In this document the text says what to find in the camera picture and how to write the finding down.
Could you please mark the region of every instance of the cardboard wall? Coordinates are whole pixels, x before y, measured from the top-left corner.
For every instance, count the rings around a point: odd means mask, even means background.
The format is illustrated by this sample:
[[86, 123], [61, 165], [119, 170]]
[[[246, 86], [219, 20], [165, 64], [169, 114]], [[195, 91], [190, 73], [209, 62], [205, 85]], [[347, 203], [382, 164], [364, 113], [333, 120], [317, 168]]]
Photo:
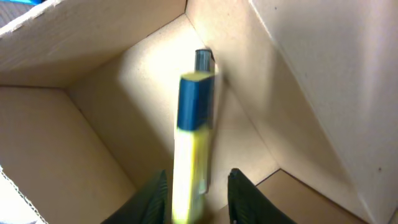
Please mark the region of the cardboard wall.
[[398, 205], [398, 4], [253, 4], [375, 223]]
[[0, 29], [0, 85], [66, 87], [183, 14], [185, 0], [48, 0]]
[[250, 3], [189, 0], [186, 14], [281, 168], [367, 220], [339, 156]]
[[[139, 188], [157, 169], [171, 177], [178, 84], [204, 48], [185, 15], [99, 67], [69, 95]], [[227, 178], [239, 167], [255, 183], [279, 168], [228, 84], [218, 79], [210, 210], [227, 204]]]
[[0, 88], [0, 164], [49, 223], [100, 223], [134, 186], [62, 90]]

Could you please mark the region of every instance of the highlighter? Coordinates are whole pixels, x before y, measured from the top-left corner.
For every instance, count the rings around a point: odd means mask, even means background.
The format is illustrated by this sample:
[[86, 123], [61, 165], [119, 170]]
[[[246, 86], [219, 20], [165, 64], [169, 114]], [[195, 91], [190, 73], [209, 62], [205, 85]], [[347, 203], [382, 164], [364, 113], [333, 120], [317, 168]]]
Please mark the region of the highlighter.
[[195, 71], [181, 76], [178, 93], [172, 195], [174, 223], [194, 223], [203, 214], [214, 82], [211, 50], [196, 50]]

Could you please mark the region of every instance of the blue object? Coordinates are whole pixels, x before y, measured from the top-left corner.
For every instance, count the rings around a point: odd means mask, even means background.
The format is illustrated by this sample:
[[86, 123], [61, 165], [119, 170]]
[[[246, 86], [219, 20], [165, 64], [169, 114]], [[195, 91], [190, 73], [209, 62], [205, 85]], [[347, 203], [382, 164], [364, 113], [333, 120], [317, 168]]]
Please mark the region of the blue object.
[[44, 0], [0, 0], [0, 1], [31, 4], [31, 5], [38, 5], [42, 2], [44, 2]]
[[194, 131], [209, 122], [213, 98], [214, 76], [203, 80], [180, 81], [177, 127]]

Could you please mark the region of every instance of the torn cardboard edge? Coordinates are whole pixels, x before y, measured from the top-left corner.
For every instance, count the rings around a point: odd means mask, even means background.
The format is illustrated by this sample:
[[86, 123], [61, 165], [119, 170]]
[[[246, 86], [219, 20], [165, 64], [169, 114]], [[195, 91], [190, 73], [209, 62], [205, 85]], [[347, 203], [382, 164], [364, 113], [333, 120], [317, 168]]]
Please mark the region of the torn cardboard edge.
[[19, 190], [19, 187], [4, 173], [3, 168], [0, 166], [0, 174], [11, 184], [14, 190], [24, 199], [25, 203], [32, 209], [32, 211], [37, 215], [37, 217], [45, 224], [49, 224], [43, 216], [39, 213], [39, 211], [35, 208], [33, 203]]
[[18, 30], [22, 26], [27, 25], [28, 23], [32, 22], [35, 18], [41, 16], [46, 11], [51, 10], [51, 8], [55, 7], [56, 5], [60, 4], [64, 0], [48, 0], [33, 7], [27, 13], [17, 17], [16, 19], [12, 20], [4, 27], [0, 28], [0, 40], [6, 37], [7, 35], [13, 33], [14, 31]]

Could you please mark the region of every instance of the cardboard box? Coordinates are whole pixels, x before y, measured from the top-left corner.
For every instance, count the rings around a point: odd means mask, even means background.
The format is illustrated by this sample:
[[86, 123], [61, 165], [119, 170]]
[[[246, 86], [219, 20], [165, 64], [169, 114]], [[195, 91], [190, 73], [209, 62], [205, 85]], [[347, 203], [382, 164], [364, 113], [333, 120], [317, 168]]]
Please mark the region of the cardboard box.
[[159, 169], [171, 184], [178, 80], [220, 69], [212, 212], [240, 168], [289, 171], [369, 221], [248, 1], [48, 0], [0, 29], [0, 164], [49, 223], [99, 223]]

